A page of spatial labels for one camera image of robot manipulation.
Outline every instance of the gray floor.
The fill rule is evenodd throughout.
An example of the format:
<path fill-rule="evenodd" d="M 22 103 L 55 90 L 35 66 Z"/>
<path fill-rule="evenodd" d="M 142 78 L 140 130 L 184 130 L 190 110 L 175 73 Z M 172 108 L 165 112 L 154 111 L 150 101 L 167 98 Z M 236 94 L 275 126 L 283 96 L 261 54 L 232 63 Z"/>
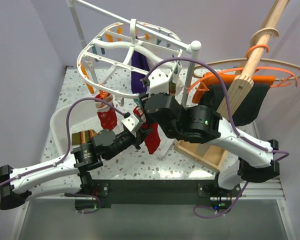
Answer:
<path fill-rule="evenodd" d="M 72 199 L 36 199 L 21 240 L 285 240 L 275 200 L 241 200 L 226 217 L 200 219 L 190 205 L 113 205 L 93 214 Z M 214 214 L 200 209 L 198 213 Z"/>

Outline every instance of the wooden box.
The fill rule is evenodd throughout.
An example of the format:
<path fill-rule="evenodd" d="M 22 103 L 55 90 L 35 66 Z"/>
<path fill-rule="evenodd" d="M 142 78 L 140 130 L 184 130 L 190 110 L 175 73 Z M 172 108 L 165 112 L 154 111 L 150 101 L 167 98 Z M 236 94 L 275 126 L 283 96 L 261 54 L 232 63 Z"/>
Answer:
<path fill-rule="evenodd" d="M 195 160 L 212 171 L 218 172 L 226 159 L 228 152 L 219 147 L 210 147 L 204 156 L 196 154 L 198 144 L 188 141 L 178 141 L 174 149 L 188 158 Z"/>

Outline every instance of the red sock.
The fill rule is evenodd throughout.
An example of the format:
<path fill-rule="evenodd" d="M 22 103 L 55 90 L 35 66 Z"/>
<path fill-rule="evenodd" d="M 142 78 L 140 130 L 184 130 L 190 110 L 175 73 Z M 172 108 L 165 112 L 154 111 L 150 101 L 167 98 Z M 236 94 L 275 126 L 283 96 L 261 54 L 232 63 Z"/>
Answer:
<path fill-rule="evenodd" d="M 146 118 L 144 112 L 139 106 L 136 106 L 133 110 L 133 113 L 141 118 L 144 122 L 141 126 L 141 129 L 148 129 L 148 124 L 145 122 Z M 146 136 L 144 143 L 146 148 L 148 149 L 149 154 L 154 154 L 154 152 L 158 149 L 160 145 L 160 137 L 158 134 L 158 124 L 154 123 L 150 126 L 152 132 L 148 136 Z"/>
<path fill-rule="evenodd" d="M 111 94 L 108 93 L 108 96 L 104 100 L 113 105 L 113 97 Z M 101 102 L 95 102 L 95 106 L 98 109 L 97 114 L 100 119 L 101 127 L 103 129 L 113 130 L 118 123 L 115 110 Z"/>

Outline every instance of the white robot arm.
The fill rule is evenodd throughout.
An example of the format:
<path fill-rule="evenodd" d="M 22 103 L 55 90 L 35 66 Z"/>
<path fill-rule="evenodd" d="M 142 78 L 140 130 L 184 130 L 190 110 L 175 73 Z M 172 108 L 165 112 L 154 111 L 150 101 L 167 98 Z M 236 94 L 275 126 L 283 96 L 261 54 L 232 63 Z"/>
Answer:
<path fill-rule="evenodd" d="M 183 108 L 169 94 L 157 93 L 150 98 L 141 97 L 146 119 L 149 125 L 157 122 L 169 138 L 192 143 L 209 143 L 221 147 L 237 156 L 240 161 L 221 171 L 217 177 L 217 187 L 232 190 L 244 180 L 264 182 L 279 175 L 278 163 L 273 161 L 273 146 L 238 129 L 237 136 L 231 124 L 217 112 L 205 106 Z M 64 156 L 25 168 L 12 168 L 8 165 L 0 168 L 0 180 L 14 179 L 0 187 L 0 208 L 15 208 L 25 201 L 59 193 L 88 194 L 92 186 L 89 171 L 103 165 L 131 145 L 136 148 L 143 142 L 149 131 L 141 130 L 141 119 L 132 114 L 122 121 L 124 131 L 115 135 L 102 130 L 90 142 L 75 148 L 64 160 Z M 248 138 L 268 151 L 247 143 Z M 35 169 L 27 175 L 23 173 Z"/>

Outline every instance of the purple cloth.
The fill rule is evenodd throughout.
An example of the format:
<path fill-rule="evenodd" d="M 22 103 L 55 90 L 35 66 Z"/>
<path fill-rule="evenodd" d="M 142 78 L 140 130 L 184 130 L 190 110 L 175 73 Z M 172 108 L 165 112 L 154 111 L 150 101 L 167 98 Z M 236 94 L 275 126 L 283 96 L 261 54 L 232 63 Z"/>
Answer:
<path fill-rule="evenodd" d="M 134 51 L 132 54 L 131 65 L 138 69 L 150 71 L 146 57 L 137 51 Z M 144 87 L 141 81 L 144 77 L 145 75 L 139 72 L 131 72 L 131 90 L 134 94 L 141 94 L 147 91 L 147 88 Z"/>

